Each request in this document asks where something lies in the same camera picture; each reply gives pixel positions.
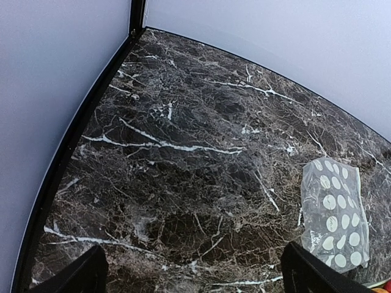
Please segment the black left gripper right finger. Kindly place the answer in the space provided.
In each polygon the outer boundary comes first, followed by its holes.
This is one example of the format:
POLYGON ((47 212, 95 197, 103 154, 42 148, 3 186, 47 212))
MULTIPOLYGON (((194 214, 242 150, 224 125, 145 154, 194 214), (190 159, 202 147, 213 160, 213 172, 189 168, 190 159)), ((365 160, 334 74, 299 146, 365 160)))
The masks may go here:
POLYGON ((356 281, 344 277, 295 242, 289 242, 281 259, 285 292, 371 292, 356 281))

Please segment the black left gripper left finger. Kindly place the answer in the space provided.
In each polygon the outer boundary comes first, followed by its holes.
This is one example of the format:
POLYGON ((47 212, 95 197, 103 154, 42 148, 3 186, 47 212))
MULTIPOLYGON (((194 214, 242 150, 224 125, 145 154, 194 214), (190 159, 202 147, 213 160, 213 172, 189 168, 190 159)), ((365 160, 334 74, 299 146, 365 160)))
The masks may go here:
POLYGON ((106 292, 108 263, 104 250, 94 245, 57 275, 29 290, 30 293, 106 292))

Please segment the clear dotted zip top bag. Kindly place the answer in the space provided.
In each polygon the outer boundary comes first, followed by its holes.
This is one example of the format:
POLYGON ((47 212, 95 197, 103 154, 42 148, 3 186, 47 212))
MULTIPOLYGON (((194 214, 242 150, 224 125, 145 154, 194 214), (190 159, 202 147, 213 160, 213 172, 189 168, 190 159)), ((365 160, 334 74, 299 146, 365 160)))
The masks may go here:
POLYGON ((369 227, 357 167, 327 157, 307 163, 302 172, 302 246, 339 273, 370 260, 369 227))

